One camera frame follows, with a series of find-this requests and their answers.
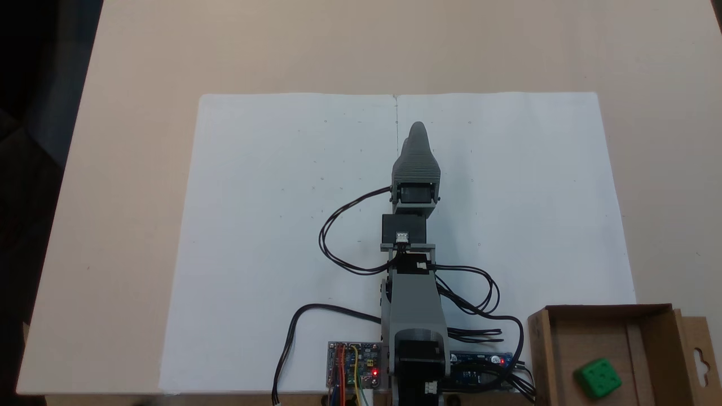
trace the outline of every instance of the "cable bundle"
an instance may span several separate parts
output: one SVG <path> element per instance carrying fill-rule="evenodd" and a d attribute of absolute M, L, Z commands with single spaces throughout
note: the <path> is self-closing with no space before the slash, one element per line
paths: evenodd
<path fill-rule="evenodd" d="M 496 376 L 496 378 L 483 385 L 479 385 L 474 387 L 473 389 L 463 389 L 458 387 L 442 387 L 441 390 L 444 392 L 485 392 L 488 390 L 493 390 L 498 388 L 499 384 L 501 384 L 503 381 L 507 381 L 509 384 L 514 386 L 521 394 L 528 399 L 530 402 L 534 403 L 534 397 L 536 396 L 536 390 L 533 385 L 522 379 L 520 376 L 516 376 L 513 374 L 515 369 L 520 369 L 518 367 L 518 361 L 519 356 L 521 355 L 521 349 L 524 345 L 524 330 L 521 322 L 519 319 L 517 319 L 514 316 L 495 316 L 491 313 L 496 310 L 496 308 L 499 306 L 499 286 L 496 284 L 496 282 L 491 278 L 491 276 L 484 271 L 483 269 L 475 268 L 475 267 L 467 267 L 467 266 L 449 266 L 449 265 L 438 265 L 434 264 L 433 269 L 436 270 L 457 270 L 462 272 L 472 272 L 477 275 L 483 276 L 488 282 L 489 282 L 489 294 L 487 297 L 482 301 L 481 304 L 478 306 L 475 306 L 468 302 L 466 299 L 462 298 L 461 296 L 457 295 L 456 293 L 451 290 L 451 288 L 444 282 L 441 277 L 436 275 L 436 288 L 440 295 L 442 295 L 445 298 L 448 298 L 451 300 L 452 303 L 456 305 L 461 311 L 463 311 L 466 314 L 476 314 L 478 316 L 481 316 L 485 319 L 490 320 L 505 320 L 505 321 L 513 321 L 516 323 L 517 327 L 519 328 L 519 342 L 516 346 L 516 351 L 514 351 L 514 354 L 512 356 L 511 362 L 504 367 L 499 366 L 494 363 L 484 363 L 483 365 L 469 365 L 464 366 L 456 365 L 456 368 L 466 368 L 465 371 L 476 371 L 476 372 L 482 372 L 482 373 L 488 373 L 491 375 Z M 492 300 L 492 289 L 496 290 L 497 292 L 497 298 L 496 303 L 489 311 L 485 311 L 486 307 L 491 303 Z"/>
<path fill-rule="evenodd" d="M 321 232 L 318 234 L 318 247 L 321 249 L 321 252 L 323 252 L 323 255 L 326 256 L 326 258 L 330 259 L 333 263 L 340 266 L 341 268 L 345 269 L 348 272 L 351 272 L 356 275 L 376 275 L 381 272 L 386 271 L 390 267 L 392 267 L 399 259 L 400 256 L 404 255 L 406 252 L 404 250 L 404 247 L 401 247 L 397 253 L 396 256 L 386 262 L 383 265 L 380 265 L 378 267 L 373 268 L 362 268 L 357 267 L 353 264 L 350 264 L 349 262 L 344 261 L 343 259 L 340 259 L 339 257 L 335 256 L 331 251 L 329 250 L 328 246 L 326 245 L 326 235 L 329 232 L 329 229 L 331 228 L 331 225 L 334 224 L 334 221 L 346 210 L 352 208 L 353 206 L 359 204 L 360 202 L 368 199 L 372 196 L 377 196 L 380 194 L 384 194 L 386 192 L 390 192 L 391 187 L 387 186 L 382 189 L 378 189 L 375 191 L 372 191 L 370 193 L 367 193 L 358 199 L 345 204 L 344 206 L 340 207 L 338 210 L 336 210 L 329 218 L 328 220 L 323 224 L 323 227 L 321 228 Z M 500 302 L 500 291 L 499 291 L 499 285 L 491 278 L 488 272 L 484 271 L 483 269 L 475 268 L 475 267 L 468 267 L 468 266 L 449 266 L 449 265 L 439 265 L 439 264 L 431 264 L 430 269 L 433 269 L 435 271 L 438 270 L 448 270 L 448 271 L 461 271 L 461 272 L 471 272 L 477 275 L 481 275 L 484 277 L 484 279 L 487 280 L 489 284 L 489 292 L 484 298 L 484 300 L 478 305 L 472 305 L 470 302 L 468 302 L 466 299 L 462 298 L 461 296 L 457 295 L 456 293 L 451 290 L 449 285 L 444 282 L 441 277 L 436 275 L 436 288 L 439 292 L 439 295 L 451 300 L 461 311 L 463 311 L 465 314 L 469 315 L 478 315 L 485 319 L 490 320 L 498 320 L 498 321 L 513 321 L 516 323 L 517 327 L 519 328 L 519 342 L 516 347 L 516 351 L 513 354 L 512 361 L 508 363 L 508 365 L 500 366 L 498 364 L 494 363 L 482 363 L 479 364 L 456 364 L 452 366 L 452 368 L 461 370 L 461 371 L 476 371 L 477 373 L 488 373 L 490 375 L 496 376 L 496 378 L 483 385 L 476 386 L 474 388 L 459 388 L 459 387 L 442 387 L 440 388 L 442 392 L 484 392 L 487 390 L 493 390 L 497 389 L 499 387 L 499 384 L 501 384 L 503 381 L 508 382 L 510 385 L 512 385 L 514 388 L 516 388 L 526 399 L 528 399 L 530 402 L 534 403 L 534 397 L 536 396 L 536 390 L 534 388 L 534 385 L 528 383 L 526 380 L 522 379 L 520 376 L 516 376 L 513 374 L 515 370 L 524 370 L 527 373 L 529 373 L 529 376 L 531 376 L 531 372 L 529 372 L 528 369 L 526 369 L 524 364 L 519 361 L 519 356 L 521 355 L 521 349 L 523 347 L 524 343 L 524 331 L 523 326 L 521 322 L 513 316 L 496 316 L 492 315 L 492 312 L 497 309 Z M 494 292 L 496 292 L 496 300 L 494 301 Z M 487 310 L 487 308 L 494 303 L 494 305 L 491 307 L 491 309 Z M 291 318 L 291 323 L 288 327 L 288 334 L 286 336 L 286 342 L 284 344 L 283 351 L 281 352 L 281 357 L 278 360 L 278 365 L 276 367 L 276 373 L 274 374 L 274 382 L 273 382 L 273 389 L 271 391 L 271 400 L 273 402 L 273 405 L 280 405 L 280 400 L 278 398 L 278 381 L 279 377 L 281 375 L 281 371 L 283 369 L 283 365 L 288 358 L 291 346 L 293 344 L 293 338 L 295 336 L 295 330 L 296 330 L 296 324 L 298 323 L 298 319 L 300 318 L 301 314 L 306 312 L 307 310 L 311 310 L 313 308 L 319 308 L 319 309 L 325 309 L 329 311 L 335 311 L 337 313 L 346 314 L 352 317 L 356 317 L 358 319 L 373 321 L 375 323 L 381 323 L 381 318 L 376 316 L 371 316 L 370 314 L 364 314 L 359 311 L 353 311 L 348 308 L 343 308 L 341 306 L 334 306 L 334 305 L 328 305 L 328 304 L 322 304 L 322 303 L 312 303 L 305 306 L 302 306 L 299 308 L 296 313 Z M 485 338 L 485 337 L 493 337 L 501 335 L 502 331 L 501 329 L 479 329 L 479 330 L 470 330 L 470 329 L 459 329 L 455 327 L 449 327 L 448 328 L 448 336 L 449 338 L 453 340 L 457 340 L 459 342 L 470 342 L 470 343 L 488 343 L 488 342 L 502 342 L 503 340 L 500 338 Z M 342 382 L 344 382 L 343 374 L 345 371 L 343 368 L 339 368 L 338 374 L 340 375 L 341 383 L 339 385 L 342 385 Z M 329 401 L 332 401 L 332 398 L 334 397 L 336 392 L 336 389 L 334 388 L 334 392 L 329 395 Z"/>
<path fill-rule="evenodd" d="M 378 196 L 379 194 L 384 194 L 386 192 L 391 191 L 391 186 L 387 186 L 385 188 L 381 188 L 375 191 L 372 191 L 370 193 L 366 193 L 365 195 L 359 197 L 358 199 L 354 200 L 353 202 L 346 203 L 343 206 L 341 206 L 338 210 L 336 210 L 328 220 L 323 224 L 323 227 L 321 227 L 321 232 L 318 233 L 318 247 L 321 249 L 321 252 L 323 252 L 323 255 L 326 256 L 326 258 L 330 259 L 333 263 L 340 266 L 341 268 L 345 269 L 346 271 L 351 272 L 352 274 L 356 275 L 376 275 L 380 274 L 383 271 L 386 271 L 391 265 L 393 265 L 396 262 L 396 258 L 398 258 L 398 255 L 396 258 L 392 259 L 391 261 L 386 262 L 383 265 L 380 265 L 378 267 L 374 268 L 362 268 L 357 267 L 356 265 L 350 264 L 343 259 L 340 259 L 339 257 L 335 256 L 333 253 L 331 253 L 331 250 L 329 250 L 328 246 L 326 245 L 326 234 L 329 233 L 329 229 L 331 228 L 331 225 L 334 224 L 334 221 L 336 221 L 339 216 L 345 212 L 346 210 L 352 208 L 353 206 L 359 204 L 360 202 L 363 202 L 364 200 L 368 199 L 372 196 Z"/>

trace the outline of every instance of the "yellow wire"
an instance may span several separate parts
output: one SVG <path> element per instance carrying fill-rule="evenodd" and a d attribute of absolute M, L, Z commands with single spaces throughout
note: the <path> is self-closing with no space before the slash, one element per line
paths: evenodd
<path fill-rule="evenodd" d="M 361 395 L 359 394 L 359 350 L 355 346 L 351 346 L 356 353 L 356 363 L 354 365 L 354 389 L 356 390 L 356 401 L 361 403 Z"/>

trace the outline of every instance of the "electronic component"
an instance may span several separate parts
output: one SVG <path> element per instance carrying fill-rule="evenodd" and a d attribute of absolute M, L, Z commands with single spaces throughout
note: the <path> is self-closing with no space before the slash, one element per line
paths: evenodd
<path fill-rule="evenodd" d="M 473 389 L 475 386 L 488 384 L 496 378 L 492 373 L 485 373 L 481 368 L 488 363 L 506 366 L 512 360 L 512 353 L 475 353 L 468 351 L 452 351 L 450 355 L 451 374 L 443 379 L 445 388 L 456 388 L 460 391 Z M 511 384 L 504 381 L 497 390 L 510 391 Z"/>
<path fill-rule="evenodd" d="M 339 368 L 338 349 L 342 346 L 344 351 L 343 364 L 345 387 L 347 393 L 353 393 L 355 382 L 355 369 L 358 370 L 359 389 L 374 389 L 379 386 L 379 365 L 381 362 L 381 343 L 379 342 L 329 342 L 326 358 L 326 386 L 338 386 L 337 371 Z"/>

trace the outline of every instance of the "white connector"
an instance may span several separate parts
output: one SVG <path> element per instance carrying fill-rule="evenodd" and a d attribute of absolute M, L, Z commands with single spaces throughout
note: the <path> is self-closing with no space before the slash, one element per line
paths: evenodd
<path fill-rule="evenodd" d="M 409 234 L 396 233 L 396 243 L 409 243 Z"/>
<path fill-rule="evenodd" d="M 425 394 L 429 394 L 429 393 L 436 394 L 437 386 L 438 386 L 438 384 L 436 381 L 424 383 L 424 393 Z"/>

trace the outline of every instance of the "red wire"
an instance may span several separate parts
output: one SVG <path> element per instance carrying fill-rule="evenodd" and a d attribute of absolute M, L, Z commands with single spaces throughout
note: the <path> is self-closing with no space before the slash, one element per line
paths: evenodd
<path fill-rule="evenodd" d="M 336 349 L 336 357 L 339 360 L 339 406 L 343 405 L 343 402 L 340 400 L 341 396 L 343 396 L 343 381 L 344 381 L 344 361 L 343 361 L 343 352 L 342 352 L 342 345 L 339 344 L 338 348 Z"/>

